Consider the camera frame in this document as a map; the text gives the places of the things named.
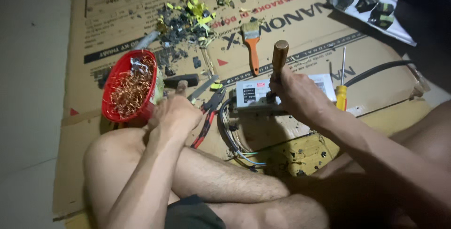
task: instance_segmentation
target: red triangle logo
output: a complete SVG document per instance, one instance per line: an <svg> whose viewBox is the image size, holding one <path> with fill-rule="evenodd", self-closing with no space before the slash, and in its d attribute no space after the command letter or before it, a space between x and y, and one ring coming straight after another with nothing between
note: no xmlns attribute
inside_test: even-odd
<svg viewBox="0 0 451 229"><path fill-rule="evenodd" d="M77 112L75 109L70 109L70 115L74 116L76 114L79 114L79 112Z"/></svg>
<svg viewBox="0 0 451 229"><path fill-rule="evenodd" d="M229 62L226 62L226 61L223 61L223 60L219 60L219 59L217 59L217 60L218 60L219 66L226 65L226 64L229 63Z"/></svg>

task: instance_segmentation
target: red plastic bowl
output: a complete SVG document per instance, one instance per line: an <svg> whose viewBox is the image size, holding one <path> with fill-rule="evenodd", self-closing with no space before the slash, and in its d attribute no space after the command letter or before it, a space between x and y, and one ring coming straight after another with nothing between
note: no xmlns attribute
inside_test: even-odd
<svg viewBox="0 0 451 229"><path fill-rule="evenodd" d="M142 58L144 56L149 56L153 61L153 76L152 83L150 85L149 93L143 102L143 105L135 112L135 114L130 115L127 118L121 118L118 113L113 112L114 106L111 104L110 94L114 92L115 87L112 87L114 80L117 80L121 76L121 73L128 72L132 68L130 58ZM157 64L154 54L148 50L132 50L124 54L119 61L113 66L110 72L110 76L105 83L105 91L103 92L102 100L102 114L108 120L113 122L129 122L131 120L138 121L148 121L152 118L152 112L154 105L150 102L152 96L154 96L156 76L157 76Z"/></svg>

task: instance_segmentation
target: black shorts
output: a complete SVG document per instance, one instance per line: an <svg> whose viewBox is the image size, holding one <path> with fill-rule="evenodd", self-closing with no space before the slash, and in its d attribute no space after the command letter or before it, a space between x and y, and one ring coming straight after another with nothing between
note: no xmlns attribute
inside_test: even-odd
<svg viewBox="0 0 451 229"><path fill-rule="evenodd" d="M225 229L226 225L197 195L168 205L166 229Z"/></svg>

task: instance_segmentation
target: hammer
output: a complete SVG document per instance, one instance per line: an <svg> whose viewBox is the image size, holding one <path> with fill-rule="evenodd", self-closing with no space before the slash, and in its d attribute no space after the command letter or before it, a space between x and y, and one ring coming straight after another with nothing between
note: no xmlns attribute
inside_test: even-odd
<svg viewBox="0 0 451 229"><path fill-rule="evenodd" d="M274 44L274 51L272 53L272 74L274 76L274 81L276 82L280 82L280 74L282 73L282 67L285 65L288 48L289 45L286 40L279 40ZM276 94L267 92L266 100L268 103L274 103L276 101Z"/></svg>

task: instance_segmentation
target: orange brush handle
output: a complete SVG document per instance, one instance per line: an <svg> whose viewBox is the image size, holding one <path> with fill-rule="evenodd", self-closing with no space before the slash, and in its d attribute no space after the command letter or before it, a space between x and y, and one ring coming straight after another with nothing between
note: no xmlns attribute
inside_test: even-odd
<svg viewBox="0 0 451 229"><path fill-rule="evenodd" d="M245 40L245 43L249 47L251 69L256 76L258 76L258 68L260 67L257 55L257 42L259 41L260 37Z"/></svg>

